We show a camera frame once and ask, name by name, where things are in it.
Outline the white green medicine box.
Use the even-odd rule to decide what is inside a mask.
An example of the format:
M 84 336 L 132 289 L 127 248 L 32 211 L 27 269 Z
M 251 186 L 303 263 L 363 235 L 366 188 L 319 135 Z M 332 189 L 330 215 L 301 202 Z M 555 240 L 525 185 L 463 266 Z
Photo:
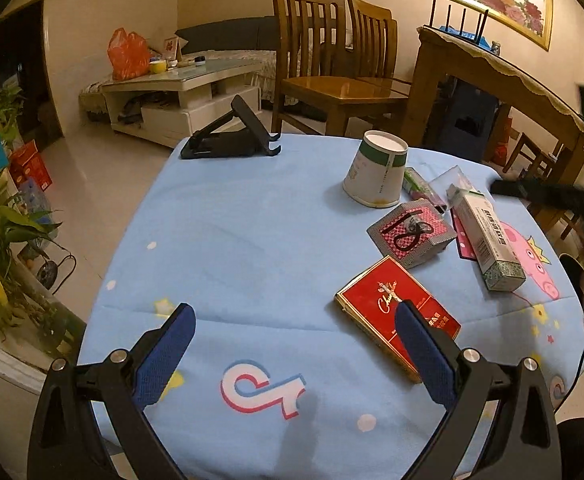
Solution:
M 455 184 L 449 186 L 447 197 L 472 246 L 486 288 L 490 292 L 514 292 L 523 285 L 523 266 L 492 203 L 473 188 L 467 190 Z

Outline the clear plastic bag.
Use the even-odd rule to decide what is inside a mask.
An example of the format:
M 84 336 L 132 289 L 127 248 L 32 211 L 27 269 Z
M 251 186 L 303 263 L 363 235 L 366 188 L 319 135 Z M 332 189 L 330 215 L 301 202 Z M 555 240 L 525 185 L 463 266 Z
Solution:
M 451 209 L 459 204 L 467 193 L 477 193 L 477 188 L 470 182 L 459 166 L 453 166 L 429 182 L 429 185 Z

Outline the green purple gum container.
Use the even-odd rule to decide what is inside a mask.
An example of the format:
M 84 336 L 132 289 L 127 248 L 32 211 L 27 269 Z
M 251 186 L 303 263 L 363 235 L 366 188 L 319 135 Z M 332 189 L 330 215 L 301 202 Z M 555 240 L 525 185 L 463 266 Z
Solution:
M 421 174 L 412 167 L 405 169 L 403 189 L 412 200 L 428 200 L 440 214 L 444 214 L 447 211 L 447 203 L 432 188 L 432 185 L 426 182 L 421 177 Z

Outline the grey pink small box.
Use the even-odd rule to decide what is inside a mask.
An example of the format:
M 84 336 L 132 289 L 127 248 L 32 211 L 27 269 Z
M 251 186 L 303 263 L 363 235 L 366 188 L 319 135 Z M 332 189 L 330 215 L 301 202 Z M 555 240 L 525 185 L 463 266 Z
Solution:
M 456 231 L 424 198 L 400 204 L 367 233 L 383 256 L 394 258 L 405 269 L 432 260 L 456 239 Z

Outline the white green paper cup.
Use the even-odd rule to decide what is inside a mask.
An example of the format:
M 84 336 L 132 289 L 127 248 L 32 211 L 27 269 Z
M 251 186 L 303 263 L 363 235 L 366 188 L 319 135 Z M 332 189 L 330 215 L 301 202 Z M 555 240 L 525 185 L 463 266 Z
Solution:
M 399 203 L 409 145 L 381 130 L 368 130 L 342 183 L 345 193 L 361 205 L 389 208 Z

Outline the green potted plant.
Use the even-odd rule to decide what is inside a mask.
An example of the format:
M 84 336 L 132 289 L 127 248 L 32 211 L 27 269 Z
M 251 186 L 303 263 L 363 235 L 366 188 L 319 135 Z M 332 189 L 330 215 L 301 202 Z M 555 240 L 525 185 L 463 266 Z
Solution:
M 8 147 L 19 136 L 22 105 L 19 88 L 0 89 L 0 140 L 9 162 L 0 172 L 0 336 L 6 338 L 10 330 L 21 336 L 30 328 L 47 356 L 75 361 L 85 322 L 61 304 L 15 253 L 22 249 L 29 257 L 48 262 L 45 244 L 54 242 L 58 229 L 49 210 L 27 206 L 9 171 Z

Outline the black wifi router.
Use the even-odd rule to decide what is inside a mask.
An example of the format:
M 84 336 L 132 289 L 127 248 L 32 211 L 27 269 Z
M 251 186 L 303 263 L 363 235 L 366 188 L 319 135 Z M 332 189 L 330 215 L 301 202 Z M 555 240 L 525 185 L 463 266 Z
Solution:
M 431 12 L 429 12 L 429 22 L 427 27 L 443 32 L 449 36 L 456 37 L 476 47 L 480 47 L 489 51 L 491 49 L 490 42 L 485 38 L 484 32 L 486 29 L 488 18 L 490 18 L 490 10 L 476 11 L 476 20 L 470 21 L 470 14 L 473 10 L 465 4 L 462 4 L 462 11 L 460 19 L 456 23 L 452 22 L 452 4 L 448 3 L 444 8 L 444 21 L 437 21 L 437 0 L 432 0 Z

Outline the blue cartoon tablecloth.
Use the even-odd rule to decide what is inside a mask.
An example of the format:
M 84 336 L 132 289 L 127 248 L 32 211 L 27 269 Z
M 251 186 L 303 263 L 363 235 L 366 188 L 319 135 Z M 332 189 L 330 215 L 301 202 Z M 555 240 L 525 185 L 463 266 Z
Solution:
M 398 479 L 444 410 L 335 304 L 380 259 L 381 212 L 342 182 L 358 144 L 286 134 L 273 157 L 171 155 L 110 264 L 79 359 L 168 309 L 196 331 L 147 419 L 196 479 Z

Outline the far wooden chair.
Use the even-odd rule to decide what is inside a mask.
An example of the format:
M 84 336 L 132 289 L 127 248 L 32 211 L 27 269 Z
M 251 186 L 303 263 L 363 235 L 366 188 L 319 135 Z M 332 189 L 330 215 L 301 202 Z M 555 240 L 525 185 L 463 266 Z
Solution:
M 365 0 L 347 0 L 353 23 L 354 74 L 359 77 L 394 79 L 399 34 L 392 11 Z

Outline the wooden chair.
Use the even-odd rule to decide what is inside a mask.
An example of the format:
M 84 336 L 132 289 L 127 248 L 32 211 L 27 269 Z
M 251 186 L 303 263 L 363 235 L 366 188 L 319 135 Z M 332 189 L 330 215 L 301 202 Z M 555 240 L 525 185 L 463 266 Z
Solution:
M 318 131 L 285 109 L 294 99 L 325 115 L 327 136 L 343 136 L 351 118 L 396 132 L 410 84 L 354 74 L 353 23 L 347 0 L 272 0 L 280 44 L 275 64 L 271 130 L 287 122 Z
M 354 74 L 359 77 L 394 79 L 399 34 L 392 11 L 365 0 L 347 0 L 353 23 Z

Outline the near wooden chair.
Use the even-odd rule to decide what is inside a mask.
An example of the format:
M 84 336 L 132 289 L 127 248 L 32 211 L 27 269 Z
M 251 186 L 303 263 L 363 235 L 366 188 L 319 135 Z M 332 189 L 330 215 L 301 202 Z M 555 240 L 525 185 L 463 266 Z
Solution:
M 351 118 L 396 132 L 410 84 L 354 74 L 353 23 L 347 0 L 272 0 L 280 44 L 275 64 L 271 130 L 287 122 L 318 131 L 285 109 L 294 99 L 325 115 L 327 136 L 343 136 Z

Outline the black phone stand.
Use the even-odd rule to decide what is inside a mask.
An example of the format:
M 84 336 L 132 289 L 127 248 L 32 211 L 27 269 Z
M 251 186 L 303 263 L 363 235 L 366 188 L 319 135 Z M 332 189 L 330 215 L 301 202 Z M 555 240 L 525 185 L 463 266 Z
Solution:
M 197 130 L 181 148 L 181 159 L 277 156 L 280 133 L 270 134 L 242 96 L 235 96 L 230 110 Z

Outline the white coffee table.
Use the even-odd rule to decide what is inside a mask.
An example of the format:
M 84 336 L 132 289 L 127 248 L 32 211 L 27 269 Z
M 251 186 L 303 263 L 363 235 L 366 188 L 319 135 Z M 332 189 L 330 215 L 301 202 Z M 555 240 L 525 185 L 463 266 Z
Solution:
M 261 91 L 254 82 L 260 62 L 219 58 L 102 87 L 111 127 L 174 148 L 222 115 L 241 96 L 261 114 Z

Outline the dark sofa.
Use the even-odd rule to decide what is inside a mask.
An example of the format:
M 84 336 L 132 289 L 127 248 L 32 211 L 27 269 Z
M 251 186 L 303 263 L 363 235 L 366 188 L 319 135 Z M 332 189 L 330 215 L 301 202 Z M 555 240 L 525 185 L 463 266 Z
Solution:
M 185 41 L 182 54 L 208 50 L 276 51 L 280 44 L 278 20 L 273 15 L 181 28 L 176 36 Z

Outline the yellow cup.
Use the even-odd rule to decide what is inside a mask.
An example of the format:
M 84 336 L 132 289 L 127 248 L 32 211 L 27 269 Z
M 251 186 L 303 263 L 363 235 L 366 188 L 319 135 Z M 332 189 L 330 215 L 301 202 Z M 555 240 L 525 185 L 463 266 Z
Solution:
M 153 58 L 149 63 L 149 70 L 151 74 L 165 73 L 168 68 L 167 61 L 164 58 Z

